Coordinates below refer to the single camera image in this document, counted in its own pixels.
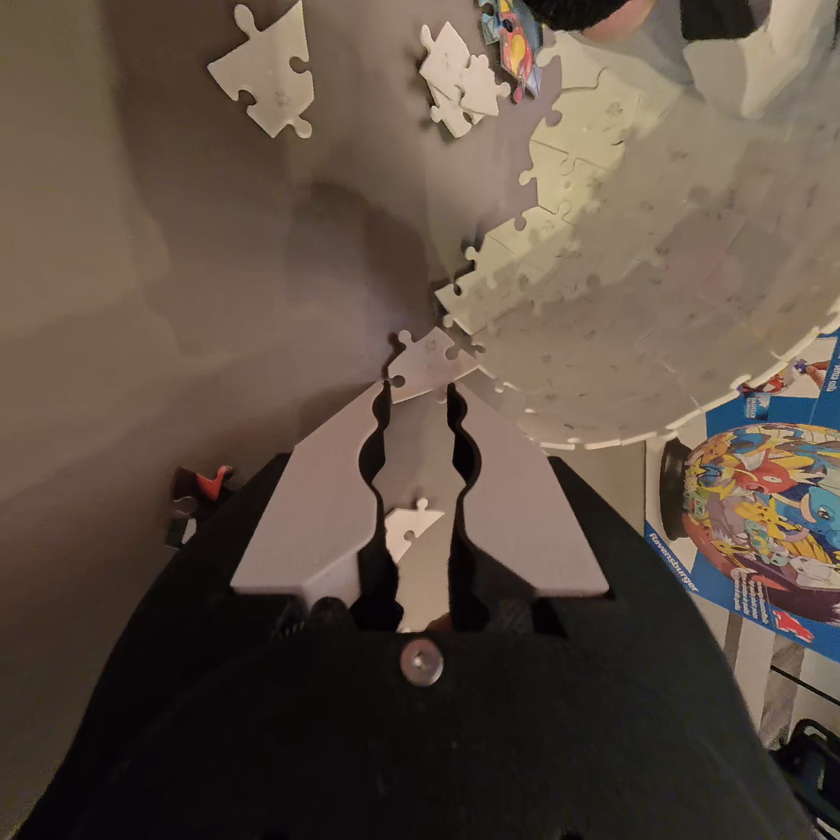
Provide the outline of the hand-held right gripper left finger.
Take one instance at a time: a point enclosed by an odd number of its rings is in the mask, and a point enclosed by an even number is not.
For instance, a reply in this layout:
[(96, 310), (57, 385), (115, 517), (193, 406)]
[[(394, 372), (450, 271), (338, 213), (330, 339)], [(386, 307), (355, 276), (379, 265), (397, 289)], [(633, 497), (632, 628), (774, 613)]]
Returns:
[(346, 606), (358, 628), (394, 632), (403, 619), (385, 546), (382, 497), (391, 389), (370, 385), (292, 450), (231, 579), (242, 595), (289, 595), (306, 612)]

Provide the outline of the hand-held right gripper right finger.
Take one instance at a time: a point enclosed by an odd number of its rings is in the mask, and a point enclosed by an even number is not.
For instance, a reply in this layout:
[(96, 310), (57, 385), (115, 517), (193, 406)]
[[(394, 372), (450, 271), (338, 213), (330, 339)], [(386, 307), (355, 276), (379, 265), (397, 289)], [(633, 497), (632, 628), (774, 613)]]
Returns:
[(454, 630), (540, 630), (548, 602), (599, 599), (610, 585), (550, 460), (461, 383), (447, 389), (453, 464), (464, 481), (448, 559)]

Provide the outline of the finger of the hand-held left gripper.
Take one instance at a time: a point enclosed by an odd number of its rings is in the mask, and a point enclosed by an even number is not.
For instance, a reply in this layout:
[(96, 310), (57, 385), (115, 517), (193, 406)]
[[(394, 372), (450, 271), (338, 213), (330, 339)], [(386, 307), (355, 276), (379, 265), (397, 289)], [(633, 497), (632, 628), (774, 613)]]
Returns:
[(757, 119), (838, 39), (838, 2), (684, 2), (684, 59), (695, 89)]

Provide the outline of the single white puzzle piece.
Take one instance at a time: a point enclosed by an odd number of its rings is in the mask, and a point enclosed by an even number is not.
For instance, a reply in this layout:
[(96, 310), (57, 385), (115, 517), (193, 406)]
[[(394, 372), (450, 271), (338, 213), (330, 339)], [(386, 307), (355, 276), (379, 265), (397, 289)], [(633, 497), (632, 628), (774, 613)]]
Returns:
[(449, 385), (479, 369), (476, 359), (439, 327), (419, 339), (407, 330), (400, 331), (396, 338), (402, 350), (387, 366), (392, 404), (428, 393), (444, 402)]

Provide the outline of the unfinished puzzle ball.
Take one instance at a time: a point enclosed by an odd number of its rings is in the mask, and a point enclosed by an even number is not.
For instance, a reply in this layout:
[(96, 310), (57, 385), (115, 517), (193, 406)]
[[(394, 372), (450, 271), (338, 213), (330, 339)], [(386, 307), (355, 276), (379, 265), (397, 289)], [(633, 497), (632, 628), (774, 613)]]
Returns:
[(538, 201), (436, 292), (546, 448), (670, 433), (838, 324), (838, 39), (757, 119), (695, 89), (679, 27), (556, 33), (529, 140)]

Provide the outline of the colourful joined puzzle pieces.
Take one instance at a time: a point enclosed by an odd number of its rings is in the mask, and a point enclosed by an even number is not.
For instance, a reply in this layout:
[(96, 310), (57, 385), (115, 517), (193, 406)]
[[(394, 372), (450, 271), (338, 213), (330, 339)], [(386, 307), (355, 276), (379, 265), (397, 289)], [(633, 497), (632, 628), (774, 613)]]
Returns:
[(487, 45), (498, 45), (500, 64), (515, 81), (511, 98), (521, 103), (528, 94), (540, 93), (542, 69), (538, 64), (543, 48), (543, 28), (522, 1), (478, 1), (481, 32)]

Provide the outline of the black and red puzzle piece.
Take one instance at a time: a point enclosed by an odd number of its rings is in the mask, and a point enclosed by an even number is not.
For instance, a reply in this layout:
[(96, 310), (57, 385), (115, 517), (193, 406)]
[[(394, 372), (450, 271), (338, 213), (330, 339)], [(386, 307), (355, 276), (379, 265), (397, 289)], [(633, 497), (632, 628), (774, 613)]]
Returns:
[(228, 465), (217, 468), (215, 475), (206, 477), (193, 470), (179, 467), (171, 482), (168, 504), (169, 522), (164, 544), (179, 550), (207, 523), (227, 500), (235, 495), (228, 482), (235, 470)]

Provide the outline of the blue puzzle box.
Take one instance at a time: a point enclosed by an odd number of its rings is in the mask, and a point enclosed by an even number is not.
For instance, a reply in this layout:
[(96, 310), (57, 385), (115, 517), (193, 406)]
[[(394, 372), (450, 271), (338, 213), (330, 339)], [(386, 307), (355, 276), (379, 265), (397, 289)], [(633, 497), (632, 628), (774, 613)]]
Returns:
[(685, 589), (839, 659), (839, 339), (645, 444), (644, 536)]

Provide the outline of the scattered loose white puzzle pieces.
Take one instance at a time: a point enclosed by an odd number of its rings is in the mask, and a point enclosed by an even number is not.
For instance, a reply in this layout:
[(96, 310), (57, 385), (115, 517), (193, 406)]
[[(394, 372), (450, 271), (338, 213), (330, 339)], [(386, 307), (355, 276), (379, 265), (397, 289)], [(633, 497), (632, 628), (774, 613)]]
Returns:
[(523, 129), (508, 97), (500, 116), (456, 110), (465, 92), (427, 81), (432, 40), (480, 46), (475, 2), (290, 2), (257, 30), (245, 5), (234, 20), (248, 45), (208, 71), (229, 96), (248, 94), (248, 117), (283, 153), (277, 176), (284, 226), (271, 230), (282, 258), (282, 370), (316, 396), (373, 379), (401, 330), (419, 336), (442, 304), (433, 288), (466, 268), (462, 250), (510, 215)]

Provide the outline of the person's left hand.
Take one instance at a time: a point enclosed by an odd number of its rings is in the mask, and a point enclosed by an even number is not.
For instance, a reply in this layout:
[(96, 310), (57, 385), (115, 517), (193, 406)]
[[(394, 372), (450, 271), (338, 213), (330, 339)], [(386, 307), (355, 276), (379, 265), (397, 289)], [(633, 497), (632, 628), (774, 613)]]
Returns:
[(582, 30), (581, 34), (597, 43), (625, 40), (634, 35), (651, 15), (656, 1), (625, 1), (610, 16)]

